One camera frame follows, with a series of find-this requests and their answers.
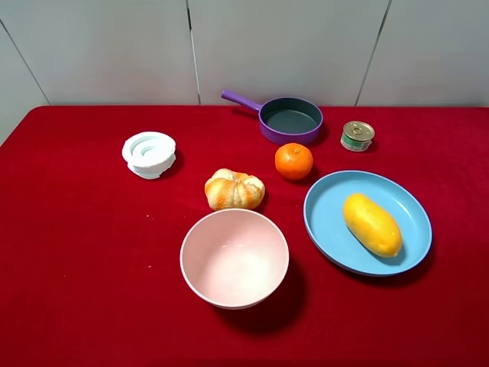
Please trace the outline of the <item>yellow mango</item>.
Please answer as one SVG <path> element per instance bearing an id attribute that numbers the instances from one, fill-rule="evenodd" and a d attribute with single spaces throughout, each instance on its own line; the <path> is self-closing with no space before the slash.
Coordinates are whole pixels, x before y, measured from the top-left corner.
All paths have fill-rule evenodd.
<path id="1" fill-rule="evenodd" d="M 346 198 L 342 215 L 354 237 L 375 255 L 392 258 L 402 249 L 403 237 L 397 221 L 363 193 Z"/>

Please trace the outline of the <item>peeled mandarin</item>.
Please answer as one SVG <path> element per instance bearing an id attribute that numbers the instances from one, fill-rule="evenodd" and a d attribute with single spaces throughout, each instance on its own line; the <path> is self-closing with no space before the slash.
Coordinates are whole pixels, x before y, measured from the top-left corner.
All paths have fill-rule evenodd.
<path id="1" fill-rule="evenodd" d="M 254 175 L 217 170 L 205 183 L 205 195 L 212 210 L 255 209 L 265 194 L 264 183 Z"/>

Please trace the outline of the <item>orange mandarin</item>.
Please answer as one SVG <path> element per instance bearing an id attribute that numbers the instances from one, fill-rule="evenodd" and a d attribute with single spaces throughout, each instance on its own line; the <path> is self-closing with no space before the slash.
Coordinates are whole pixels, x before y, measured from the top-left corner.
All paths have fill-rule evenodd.
<path id="1" fill-rule="evenodd" d="M 274 163 L 283 178 L 302 180 L 313 168 L 313 154 L 304 145 L 288 143 L 277 149 Z"/>

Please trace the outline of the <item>pink bowl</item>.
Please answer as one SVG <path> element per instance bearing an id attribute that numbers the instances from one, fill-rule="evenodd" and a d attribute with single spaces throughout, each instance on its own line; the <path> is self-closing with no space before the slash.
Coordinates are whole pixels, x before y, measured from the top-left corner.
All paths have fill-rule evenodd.
<path id="1" fill-rule="evenodd" d="M 282 231 L 249 209 L 224 209 L 201 218 L 186 234 L 180 270 L 207 303 L 228 310 L 252 307 L 284 280 L 290 263 Z"/>

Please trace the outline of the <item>blue round plate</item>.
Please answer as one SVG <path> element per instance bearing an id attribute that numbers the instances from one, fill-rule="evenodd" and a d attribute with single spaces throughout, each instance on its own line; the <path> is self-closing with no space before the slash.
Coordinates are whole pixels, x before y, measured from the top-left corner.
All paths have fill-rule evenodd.
<path id="1" fill-rule="evenodd" d="M 363 193 L 394 217 L 403 246 L 399 255 L 382 258 L 367 250 L 343 220 L 347 197 Z M 317 180 L 303 204 L 309 237 L 338 266 L 357 274 L 386 277 L 416 267 L 429 253 L 432 226 L 419 201 L 392 180 L 366 171 L 337 171 Z"/>

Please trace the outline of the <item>white round foam piece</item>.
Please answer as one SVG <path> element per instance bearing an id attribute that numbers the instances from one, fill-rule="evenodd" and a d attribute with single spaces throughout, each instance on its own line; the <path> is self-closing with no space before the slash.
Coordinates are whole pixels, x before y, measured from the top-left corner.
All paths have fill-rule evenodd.
<path id="1" fill-rule="evenodd" d="M 121 155 L 132 173 L 155 180 L 175 162 L 176 142 L 161 132 L 141 132 L 125 141 Z"/>

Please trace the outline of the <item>small gold-lid tin can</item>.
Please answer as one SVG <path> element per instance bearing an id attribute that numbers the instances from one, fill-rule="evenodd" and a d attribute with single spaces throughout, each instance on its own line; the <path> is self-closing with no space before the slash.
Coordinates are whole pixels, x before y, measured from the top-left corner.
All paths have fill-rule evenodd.
<path id="1" fill-rule="evenodd" d="M 368 123 L 350 121 L 343 127 L 340 142 L 349 151 L 363 152 L 371 145 L 374 135 L 375 131 Z"/>

